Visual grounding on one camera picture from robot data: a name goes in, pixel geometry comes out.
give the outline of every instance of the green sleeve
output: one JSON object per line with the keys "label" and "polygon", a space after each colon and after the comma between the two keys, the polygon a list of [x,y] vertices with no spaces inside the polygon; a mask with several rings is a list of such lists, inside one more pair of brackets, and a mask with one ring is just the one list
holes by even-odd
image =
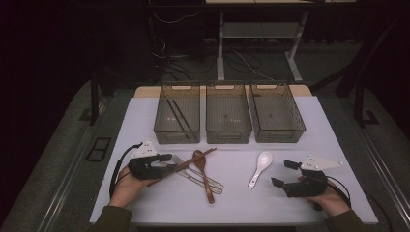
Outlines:
{"label": "green sleeve", "polygon": [[105,206],[97,222],[87,232],[128,232],[132,213],[126,209]]}
{"label": "green sleeve", "polygon": [[325,223],[330,232],[370,232],[352,210],[335,217],[329,217]]}

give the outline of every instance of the utensil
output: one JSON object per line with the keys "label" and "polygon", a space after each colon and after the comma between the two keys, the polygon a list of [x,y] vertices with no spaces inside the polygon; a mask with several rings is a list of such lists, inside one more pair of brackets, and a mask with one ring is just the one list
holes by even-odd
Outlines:
{"label": "utensil", "polygon": [[[195,150],[193,152],[192,158],[199,158],[201,157],[202,152],[199,150]],[[205,164],[206,164],[206,159],[204,156],[202,158],[197,159],[193,164],[201,171],[202,177],[204,179],[204,185],[205,185],[205,190],[206,190],[206,195],[208,197],[208,202],[210,204],[213,204],[215,202],[214,195],[211,192],[211,188],[209,187],[208,179],[206,178],[205,175]]]}
{"label": "utensil", "polygon": [[257,178],[259,177],[260,173],[272,163],[273,159],[274,158],[272,157],[272,154],[270,152],[263,152],[259,155],[257,159],[256,172],[248,185],[250,189],[253,189],[255,187]]}
{"label": "utensil", "polygon": [[[167,166],[169,163],[159,162],[159,164],[162,165],[162,166]],[[190,181],[192,181],[192,182],[194,182],[194,183],[196,183],[196,184],[198,184],[198,185],[200,185],[200,186],[202,186],[202,187],[205,188],[205,185],[204,185],[204,183],[203,183],[202,181],[200,181],[200,180],[198,180],[198,179],[192,177],[190,174],[188,174],[188,172],[187,172],[186,170],[187,170],[187,169],[182,169],[181,171],[179,171],[179,172],[177,172],[177,173],[180,174],[181,176],[187,178],[188,180],[190,180]],[[222,189],[221,189],[221,188],[213,187],[213,186],[210,186],[210,188],[211,188],[211,191],[212,191],[213,193],[216,193],[216,194],[221,194],[221,193],[222,193]]]}
{"label": "utensil", "polygon": [[[195,161],[197,161],[197,160],[199,160],[199,159],[201,159],[201,158],[204,158],[206,155],[212,153],[212,152],[215,151],[215,150],[217,150],[217,148],[211,148],[211,149],[205,151],[204,153],[201,152],[201,151],[199,151],[199,150],[196,150],[196,151],[199,151],[199,153],[200,153],[199,156],[196,156],[196,157],[194,157],[194,158],[192,158],[192,159],[188,159],[187,161],[185,161],[185,162],[179,164],[179,165],[178,165],[177,167],[175,167],[174,169],[172,169],[172,170],[166,172],[166,173],[163,175],[162,179],[164,179],[164,178],[167,177],[167,176],[172,175],[172,174],[175,173],[175,172],[179,172],[179,171],[181,171],[182,169],[185,169],[185,168],[188,167],[188,165],[190,165],[191,163],[193,163],[193,162],[195,162]],[[155,182],[149,184],[148,187],[151,186],[151,185],[153,185],[153,184],[155,184],[155,183],[157,183],[158,181],[160,181],[160,180],[162,180],[162,179],[156,180]]]}
{"label": "utensil", "polygon": [[[172,160],[173,160],[174,162],[178,163],[178,164],[184,162],[181,158],[179,158],[179,157],[176,156],[176,155],[172,155]],[[190,168],[189,166],[188,166],[186,169],[181,170],[181,171],[184,171],[185,173],[187,173],[186,170],[189,170],[189,171],[195,173],[195,174],[198,175],[198,176],[202,176],[202,173],[196,171],[195,169]],[[213,179],[211,179],[211,178],[209,178],[209,177],[206,177],[206,179],[208,179],[208,182],[209,182],[209,184],[210,184],[210,186],[211,186],[211,189],[212,189],[212,186],[214,186],[214,187],[216,187],[216,188],[218,188],[218,189],[223,189],[223,184],[221,184],[221,183],[219,183],[219,182],[217,182],[217,181],[215,181],[215,180],[213,180]]]}

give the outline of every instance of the gray bin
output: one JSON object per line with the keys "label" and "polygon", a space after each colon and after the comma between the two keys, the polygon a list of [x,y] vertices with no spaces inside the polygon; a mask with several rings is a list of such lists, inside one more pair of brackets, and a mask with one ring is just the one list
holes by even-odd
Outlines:
{"label": "gray bin", "polygon": [[208,81],[206,136],[209,144],[248,143],[252,131],[242,81]]}
{"label": "gray bin", "polygon": [[283,81],[253,81],[249,107],[256,142],[296,143],[305,124],[289,86]]}
{"label": "gray bin", "polygon": [[199,82],[164,82],[154,133],[160,144],[200,142]]}

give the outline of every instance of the person's right hand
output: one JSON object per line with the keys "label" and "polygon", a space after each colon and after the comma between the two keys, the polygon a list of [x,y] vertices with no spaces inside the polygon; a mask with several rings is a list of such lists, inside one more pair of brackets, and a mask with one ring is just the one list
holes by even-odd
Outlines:
{"label": "person's right hand", "polygon": [[341,196],[330,187],[327,187],[323,194],[307,197],[306,200],[319,204],[330,217],[350,210],[350,207],[343,201]]}

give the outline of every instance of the table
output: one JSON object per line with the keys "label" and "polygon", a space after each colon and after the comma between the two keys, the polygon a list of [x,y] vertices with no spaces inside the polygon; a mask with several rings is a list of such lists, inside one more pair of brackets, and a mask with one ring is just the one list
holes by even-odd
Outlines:
{"label": "table", "polygon": [[[306,86],[291,86],[307,130],[296,144],[257,144],[253,134],[249,144],[207,144],[204,118],[201,117],[201,142],[198,144],[159,145],[153,132],[160,87],[140,87],[131,98],[123,125],[107,167],[90,221],[95,222],[109,201],[109,182],[117,160],[133,144],[150,139],[160,154],[172,153],[183,160],[192,151],[216,147],[207,156],[207,174],[224,184],[222,194],[214,194],[216,203],[209,204],[204,188],[177,175],[171,175],[145,188],[131,203],[132,222],[140,226],[245,226],[307,225],[323,221],[323,212],[315,212],[306,200],[287,198],[284,191],[272,186],[271,177],[285,183],[296,182],[299,171],[285,168],[284,160],[304,161],[307,155],[343,161],[339,168],[325,174],[343,182],[350,191],[353,209],[365,223],[376,223],[366,197],[341,151],[316,97]],[[255,171],[257,156],[263,151],[274,155],[273,163],[262,172],[254,189],[248,183]],[[124,159],[125,166],[130,159]]]}
{"label": "table", "polygon": [[[326,0],[326,4],[336,1]],[[356,2],[356,0],[342,0],[338,2]],[[206,0],[207,4],[302,4],[300,0]],[[308,20],[308,11],[304,11],[298,22],[272,22],[272,23],[238,23],[224,22],[223,12],[220,13],[219,53],[217,60],[218,80],[224,80],[223,68],[223,38],[292,38],[293,45],[289,51],[284,52],[293,79],[302,83],[303,79],[295,62],[295,54]]]}

